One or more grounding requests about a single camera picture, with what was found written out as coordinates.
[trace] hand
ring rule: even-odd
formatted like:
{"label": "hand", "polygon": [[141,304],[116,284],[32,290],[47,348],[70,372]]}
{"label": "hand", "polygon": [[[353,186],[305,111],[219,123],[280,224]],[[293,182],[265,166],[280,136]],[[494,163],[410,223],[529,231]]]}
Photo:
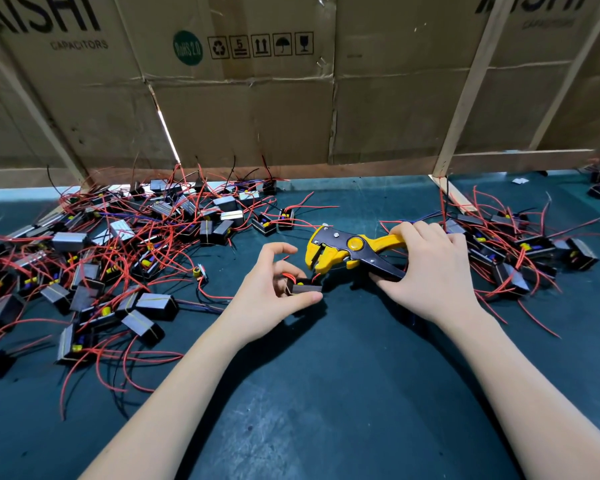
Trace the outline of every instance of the hand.
{"label": "hand", "polygon": [[481,310],[473,292],[464,234],[447,234],[438,224],[403,222],[391,229],[409,252],[409,268],[400,282],[371,275],[389,298],[437,325],[458,312]]}
{"label": "hand", "polygon": [[261,338],[284,318],[322,299],[318,291],[285,294],[287,279],[281,273],[296,278],[306,278],[306,274],[287,261],[274,263],[273,258],[281,253],[295,254],[297,250],[286,242],[265,244],[258,262],[244,277],[238,293],[220,317],[232,333],[238,334],[242,345]]}

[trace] left hand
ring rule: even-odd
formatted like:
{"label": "left hand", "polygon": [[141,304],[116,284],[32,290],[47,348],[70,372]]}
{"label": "left hand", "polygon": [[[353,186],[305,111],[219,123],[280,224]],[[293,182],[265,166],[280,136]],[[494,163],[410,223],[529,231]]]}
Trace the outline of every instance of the left hand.
{"label": "left hand", "polygon": [[218,319],[229,325],[228,329],[238,335],[243,345],[261,338],[284,318],[322,299],[318,291],[286,295],[287,278],[281,274],[292,274],[296,278],[306,278],[306,275],[287,261],[273,262],[273,259],[276,254],[295,254],[297,250],[286,242],[265,244],[258,262],[244,277],[238,293]]}

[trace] dark blue mat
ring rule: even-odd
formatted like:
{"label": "dark blue mat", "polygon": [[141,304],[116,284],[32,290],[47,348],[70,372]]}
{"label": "dark blue mat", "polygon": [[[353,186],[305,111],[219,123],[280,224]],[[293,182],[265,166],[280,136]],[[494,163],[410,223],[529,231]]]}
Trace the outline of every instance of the dark blue mat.
{"label": "dark blue mat", "polygon": [[[598,216],[551,179],[531,180],[520,186],[488,178],[455,182],[470,193],[479,181],[480,190],[515,210],[541,208],[549,191],[548,225],[556,228]],[[316,191],[309,202],[339,209],[298,217],[375,237],[381,234],[379,219],[417,219],[439,209],[437,187],[428,178],[398,181],[348,179],[342,189]],[[280,193],[279,201],[296,203],[306,193]],[[33,213],[14,206],[11,215],[26,224]],[[589,232],[600,232],[600,225]],[[304,267],[309,236],[294,230],[274,238],[298,246],[290,261]],[[600,237],[585,240],[600,256]],[[233,241],[235,252],[226,247],[196,253],[195,261],[207,268],[211,294],[232,295],[267,238],[248,231]],[[495,307],[521,350],[600,428],[600,263],[590,272],[562,273],[558,283],[564,294],[540,292],[527,306],[561,340],[531,322],[515,302]],[[359,270],[334,273],[326,287],[323,305],[288,318],[232,362],[193,438],[182,478],[520,476],[475,380],[439,330],[387,303]],[[195,299],[193,287],[176,295]],[[38,300],[27,316],[55,315]],[[166,338],[157,348],[186,352],[213,320],[181,312],[164,324]],[[2,346],[59,332],[53,324],[26,326]],[[147,397],[136,391],[114,396],[90,368],[72,378],[67,420],[61,422],[58,398],[66,371],[53,365],[55,355],[49,347],[20,357],[0,380],[0,479],[76,478]],[[134,380],[156,387],[170,368],[136,367]],[[102,372],[111,381],[116,370]],[[114,381],[120,384],[121,371]]]}

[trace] wire stripper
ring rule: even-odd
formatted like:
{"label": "wire stripper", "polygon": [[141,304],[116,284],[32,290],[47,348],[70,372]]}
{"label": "wire stripper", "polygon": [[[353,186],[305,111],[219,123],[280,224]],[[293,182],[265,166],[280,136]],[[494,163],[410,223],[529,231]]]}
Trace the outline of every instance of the wire stripper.
{"label": "wire stripper", "polygon": [[378,253],[405,247],[399,235],[369,239],[364,234],[350,234],[322,225],[311,236],[304,261],[310,270],[320,274],[326,274],[334,264],[346,262],[347,269],[353,269],[362,261],[374,274],[400,281],[405,272],[385,261]]}

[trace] green circular logo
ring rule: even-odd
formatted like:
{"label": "green circular logo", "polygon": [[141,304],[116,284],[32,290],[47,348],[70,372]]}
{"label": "green circular logo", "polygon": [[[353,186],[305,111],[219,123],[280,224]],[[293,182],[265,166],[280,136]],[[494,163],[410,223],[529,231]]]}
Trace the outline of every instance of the green circular logo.
{"label": "green circular logo", "polygon": [[197,66],[202,60],[202,44],[191,32],[181,30],[173,36],[173,51],[180,62]]}

